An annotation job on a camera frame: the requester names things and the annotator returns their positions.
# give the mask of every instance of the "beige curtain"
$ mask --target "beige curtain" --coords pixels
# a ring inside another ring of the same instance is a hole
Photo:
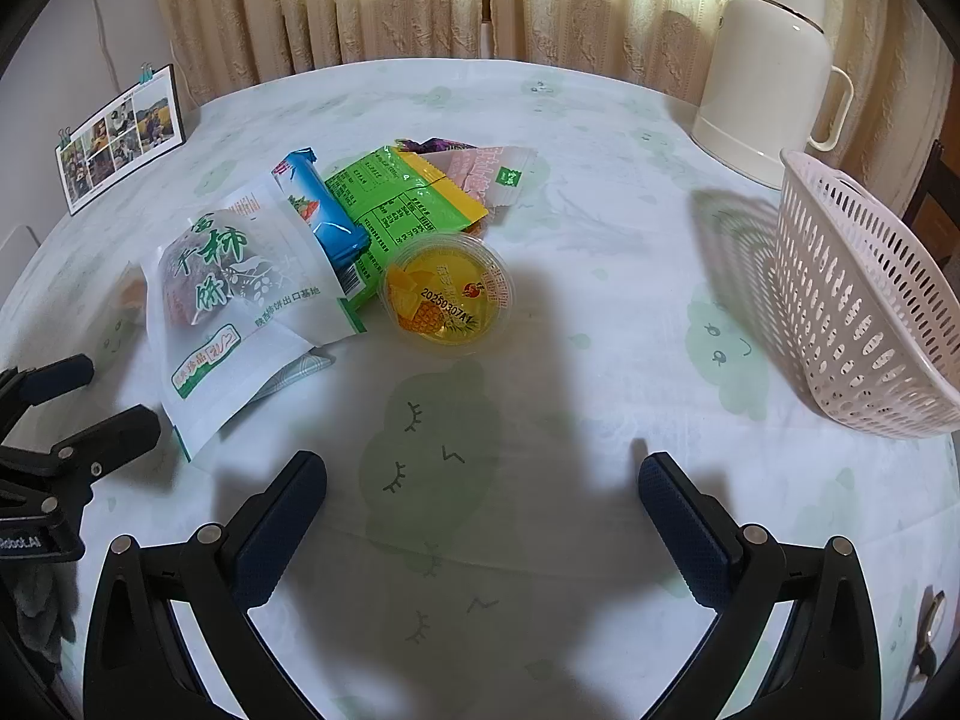
[[[196,103],[392,56],[479,56],[480,0],[160,0]]]
[[[603,74],[699,103],[727,0],[491,0],[494,56]],[[821,156],[902,212],[947,107],[952,57],[915,0],[827,0],[834,62],[856,87]],[[824,136],[839,89],[830,87]]]

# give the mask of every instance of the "blue wafer package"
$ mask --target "blue wafer package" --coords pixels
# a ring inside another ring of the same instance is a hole
[[[330,194],[313,169],[312,148],[291,151],[272,173],[296,213],[310,225],[330,265],[337,272],[350,266],[370,246],[370,235]]]

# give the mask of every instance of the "snack package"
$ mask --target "snack package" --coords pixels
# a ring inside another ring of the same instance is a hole
[[[430,138],[423,143],[417,143],[408,138],[397,138],[394,143],[397,145],[397,151],[413,151],[415,154],[432,154],[435,151],[451,151],[455,148],[476,148],[469,143],[448,141],[444,138]]]
[[[330,196],[313,169],[317,157],[312,148],[291,151],[272,175],[296,213],[310,225],[335,271],[352,264],[370,246],[370,236],[361,224],[350,221],[340,204]]]
[[[141,262],[160,397],[188,456],[285,365],[362,331],[270,175],[222,205]]]
[[[290,362],[272,375],[267,383],[256,391],[256,395],[250,399],[250,402],[253,403],[267,395],[274,394],[274,392],[279,392],[285,386],[290,386],[294,382],[305,379],[311,373],[330,367],[330,365],[333,365],[333,360],[330,357],[325,357],[320,349],[311,349],[304,356]]]
[[[487,213],[424,157],[390,146],[368,153],[325,184],[349,218],[370,233],[370,249],[339,273],[352,308],[376,293],[387,260],[402,244],[424,232],[460,232]]]
[[[430,233],[391,259],[380,299],[405,337],[464,354],[502,330],[514,284],[503,260],[479,240]]]
[[[520,180],[536,151],[522,146],[488,146],[438,151],[424,159],[487,209],[509,206],[520,195]]]

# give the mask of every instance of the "white tablecloth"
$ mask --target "white tablecloth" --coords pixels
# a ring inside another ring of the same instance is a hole
[[[891,717],[923,591],[957,599],[952,441],[856,433],[805,402],[763,297],[778,198],[700,151],[692,116],[650,90],[532,65],[347,65],[208,103],[185,146],[65,218],[0,312],[8,365],[85,351],[98,367],[86,391],[21,420],[11,443],[44,449],[134,403],[160,408],[146,338],[109,295],[128,261],[287,151],[312,146],[324,176],[395,137],[539,153],[488,233],[517,282],[498,348],[460,361],[411,351],[368,305],[368,333],[329,347],[333,367],[243,410],[192,463],[167,431],[95,485],[86,556],[65,569],[77,595],[63,676],[77,701],[109,541],[183,541],[225,522],[310,449],[328,498],[251,617],[325,717],[637,718],[712,619],[637,499],[637,463],[665,450],[739,522],[785,542],[856,543]],[[445,463],[451,452],[464,462]],[[785,612],[728,709],[752,696]],[[179,617],[212,696],[239,713]]]

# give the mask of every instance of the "screw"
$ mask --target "screw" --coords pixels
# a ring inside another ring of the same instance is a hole
[[[133,544],[133,539],[129,536],[117,536],[110,542],[110,552],[113,552],[114,555],[123,555],[130,549],[131,544]]]
[[[202,544],[213,544],[220,540],[222,533],[219,525],[205,525],[197,531],[197,541]]]
[[[853,545],[848,538],[837,536],[831,543],[833,544],[833,549],[841,555],[851,555],[853,553]]]
[[[767,541],[767,532],[760,525],[748,525],[743,529],[743,538],[751,544],[763,544]]]

